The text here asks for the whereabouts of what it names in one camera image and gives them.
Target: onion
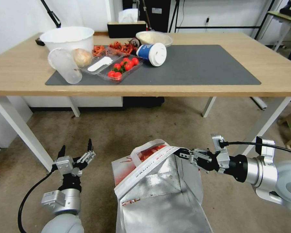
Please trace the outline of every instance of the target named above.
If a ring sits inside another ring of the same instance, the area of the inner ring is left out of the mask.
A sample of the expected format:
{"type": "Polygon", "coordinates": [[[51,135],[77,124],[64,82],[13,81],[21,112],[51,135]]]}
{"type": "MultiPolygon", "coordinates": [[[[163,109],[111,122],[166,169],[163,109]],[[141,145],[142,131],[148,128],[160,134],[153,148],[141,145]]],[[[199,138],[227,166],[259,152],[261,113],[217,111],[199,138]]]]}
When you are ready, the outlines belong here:
{"type": "Polygon", "coordinates": [[[93,59],[93,55],[84,49],[75,49],[72,51],[72,55],[78,67],[90,65],[93,59]]]}

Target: paper bag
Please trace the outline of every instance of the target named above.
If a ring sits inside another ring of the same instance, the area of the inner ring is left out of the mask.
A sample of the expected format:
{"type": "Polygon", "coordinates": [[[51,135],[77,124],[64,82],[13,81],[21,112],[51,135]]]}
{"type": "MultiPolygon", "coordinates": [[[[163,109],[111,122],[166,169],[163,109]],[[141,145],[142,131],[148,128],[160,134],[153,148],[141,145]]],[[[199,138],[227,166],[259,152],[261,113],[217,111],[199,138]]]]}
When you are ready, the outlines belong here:
{"type": "Polygon", "coordinates": [[[156,139],[112,162],[116,233],[212,232],[199,170],[175,156],[178,149],[156,139]]]}

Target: gray desk mat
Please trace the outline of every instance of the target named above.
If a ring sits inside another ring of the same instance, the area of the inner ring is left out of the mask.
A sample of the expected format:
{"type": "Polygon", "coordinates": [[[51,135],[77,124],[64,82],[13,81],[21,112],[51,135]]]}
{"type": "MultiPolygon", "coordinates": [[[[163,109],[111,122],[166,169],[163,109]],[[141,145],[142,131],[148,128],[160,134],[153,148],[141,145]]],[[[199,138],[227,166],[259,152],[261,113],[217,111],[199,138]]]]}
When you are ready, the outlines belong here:
{"type": "MultiPolygon", "coordinates": [[[[249,71],[220,45],[173,45],[160,67],[148,61],[121,83],[82,73],[74,85],[260,85],[249,71]]],[[[56,71],[46,85],[71,85],[56,71]]]]}

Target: white bowl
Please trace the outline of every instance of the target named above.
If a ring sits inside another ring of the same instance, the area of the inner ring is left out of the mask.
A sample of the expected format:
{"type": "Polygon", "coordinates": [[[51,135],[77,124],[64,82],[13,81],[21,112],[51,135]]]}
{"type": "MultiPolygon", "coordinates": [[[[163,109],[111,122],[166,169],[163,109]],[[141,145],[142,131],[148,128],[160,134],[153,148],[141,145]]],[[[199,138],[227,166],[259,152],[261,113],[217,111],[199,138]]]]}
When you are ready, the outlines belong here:
{"type": "Polygon", "coordinates": [[[52,51],[62,48],[68,51],[84,49],[92,52],[94,48],[94,30],[85,27],[55,28],[43,33],[40,40],[52,51]]]}
{"type": "Polygon", "coordinates": [[[138,32],[136,34],[136,37],[141,41],[142,44],[162,43],[163,45],[168,47],[173,42],[173,39],[169,35],[156,31],[138,32]]]}

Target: plastic cup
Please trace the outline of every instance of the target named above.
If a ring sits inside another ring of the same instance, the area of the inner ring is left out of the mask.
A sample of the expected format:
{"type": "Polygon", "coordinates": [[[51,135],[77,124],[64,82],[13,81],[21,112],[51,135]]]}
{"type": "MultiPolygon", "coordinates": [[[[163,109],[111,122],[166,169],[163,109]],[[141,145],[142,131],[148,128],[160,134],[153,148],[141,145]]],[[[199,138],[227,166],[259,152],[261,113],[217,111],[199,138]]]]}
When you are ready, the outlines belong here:
{"type": "Polygon", "coordinates": [[[155,43],[153,45],[141,45],[136,54],[150,61],[153,66],[161,66],[166,60],[167,50],[162,43],[155,43]]]}
{"type": "Polygon", "coordinates": [[[48,54],[48,63],[70,84],[81,81],[82,73],[73,60],[71,54],[65,49],[54,49],[48,54]]]}

